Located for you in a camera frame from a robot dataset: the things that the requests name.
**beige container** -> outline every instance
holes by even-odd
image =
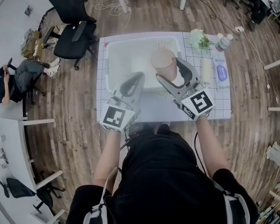
[[[177,66],[174,53],[169,49],[155,50],[150,59],[157,74],[173,81],[177,75]]]

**black t-shirt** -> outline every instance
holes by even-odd
[[[8,87],[9,90],[13,87],[14,84],[14,75],[9,75]],[[4,70],[0,68],[0,103],[5,96],[5,88],[4,88]]]
[[[193,150],[185,140],[152,135],[133,142],[122,166],[122,180],[106,203],[116,223],[226,223],[223,194],[198,167]],[[257,208],[233,174],[220,169],[213,180],[225,190],[245,199],[251,224]],[[79,187],[74,195],[67,224],[82,224],[85,215],[99,204],[103,188]],[[108,223],[113,223],[108,213]]]

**bottle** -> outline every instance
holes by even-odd
[[[231,34],[228,34],[227,37],[222,37],[218,43],[215,45],[215,48],[217,51],[222,52],[225,49],[227,49],[230,45],[230,42],[232,41],[233,36]]]

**white plastic basket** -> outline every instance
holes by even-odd
[[[155,70],[150,63],[151,55],[156,49],[169,49],[176,57],[181,58],[180,47],[174,37],[140,38],[108,44],[106,49],[107,90],[111,92],[116,82],[124,80],[126,75],[137,71],[145,74],[145,91],[162,90],[163,87],[157,81]],[[175,80],[182,79],[179,72],[177,73]]]

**white sneaker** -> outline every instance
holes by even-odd
[[[50,63],[50,68],[57,66],[60,63],[60,58],[57,58],[55,61]]]
[[[53,76],[57,73],[57,71],[58,71],[58,69],[59,69],[59,66],[60,66],[60,65],[54,66],[53,68],[49,68],[49,70],[48,70],[48,72],[49,72],[48,76],[49,76],[49,77],[53,77]]]

